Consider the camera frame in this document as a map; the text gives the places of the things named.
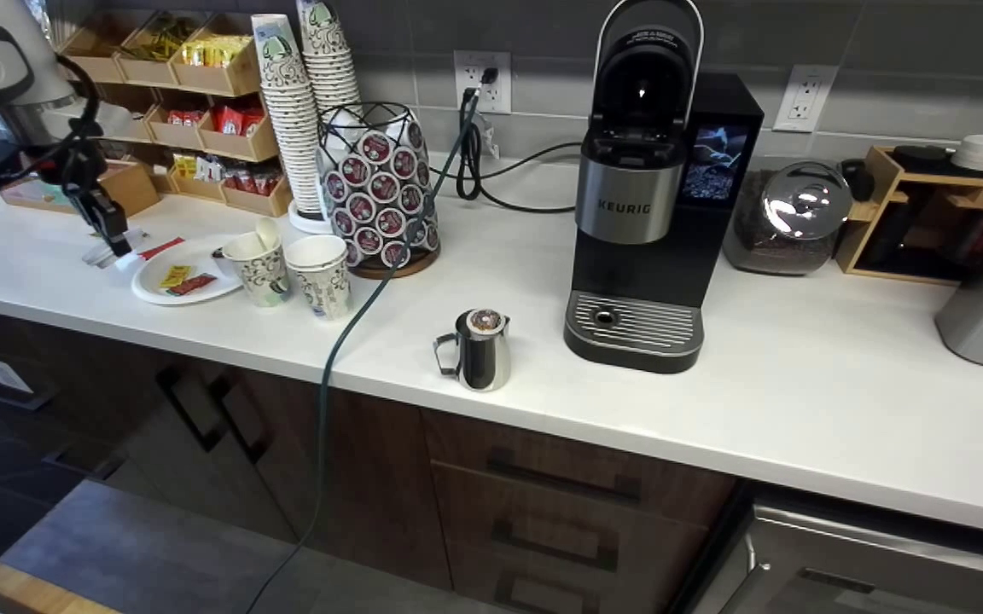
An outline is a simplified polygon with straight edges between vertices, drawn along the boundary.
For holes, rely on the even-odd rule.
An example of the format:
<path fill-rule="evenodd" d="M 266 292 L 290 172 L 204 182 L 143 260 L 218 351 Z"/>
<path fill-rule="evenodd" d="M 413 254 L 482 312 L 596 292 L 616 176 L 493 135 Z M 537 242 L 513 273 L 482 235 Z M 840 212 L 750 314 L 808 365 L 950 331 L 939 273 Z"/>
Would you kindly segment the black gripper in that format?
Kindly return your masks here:
<path fill-rule="evenodd" d="M 125 215 L 106 199 L 100 186 L 102 176 L 106 160 L 100 151 L 100 128 L 76 121 L 58 155 L 58 186 L 82 210 L 82 220 L 106 238 L 108 254 L 125 257 Z"/>

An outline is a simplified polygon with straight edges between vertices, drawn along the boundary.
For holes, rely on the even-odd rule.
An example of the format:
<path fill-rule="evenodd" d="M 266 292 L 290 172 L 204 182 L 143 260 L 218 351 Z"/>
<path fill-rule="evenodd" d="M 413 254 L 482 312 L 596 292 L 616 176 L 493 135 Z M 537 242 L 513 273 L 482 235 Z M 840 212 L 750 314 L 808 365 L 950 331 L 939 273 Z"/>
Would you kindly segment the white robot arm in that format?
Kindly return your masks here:
<path fill-rule="evenodd" d="M 100 186 L 106 156 L 94 82 L 48 45 L 24 0 L 0 0 L 0 116 L 30 156 L 27 172 L 55 182 L 108 254 L 125 257 L 125 212 Z"/>

